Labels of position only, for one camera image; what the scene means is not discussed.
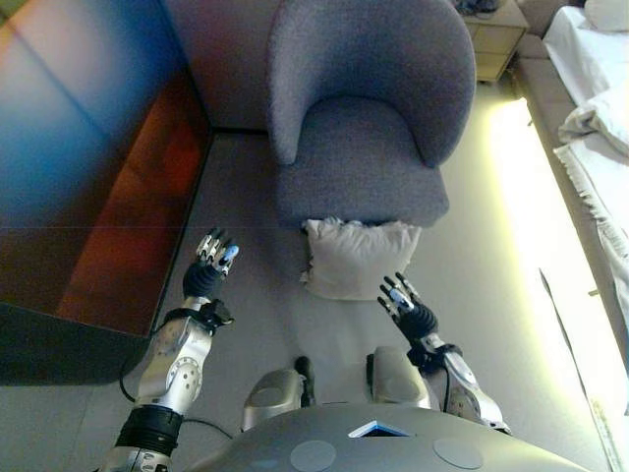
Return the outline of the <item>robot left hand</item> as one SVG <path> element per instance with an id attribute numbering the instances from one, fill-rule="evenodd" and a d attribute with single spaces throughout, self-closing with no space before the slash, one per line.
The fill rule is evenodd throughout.
<path id="1" fill-rule="evenodd" d="M 196 258 L 183 278 L 183 294 L 188 297 L 217 297 L 240 248 L 227 237 L 225 229 L 210 229 L 200 240 Z"/>

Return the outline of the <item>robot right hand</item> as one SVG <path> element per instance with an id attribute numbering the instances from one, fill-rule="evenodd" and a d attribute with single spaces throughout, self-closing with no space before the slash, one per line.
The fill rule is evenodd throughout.
<path id="1" fill-rule="evenodd" d="M 437 331 L 438 320 L 410 281 L 400 272 L 395 277 L 395 280 L 389 276 L 383 278 L 384 284 L 379 288 L 384 296 L 378 296 L 377 302 L 404 337 L 410 343 L 418 343 Z"/>

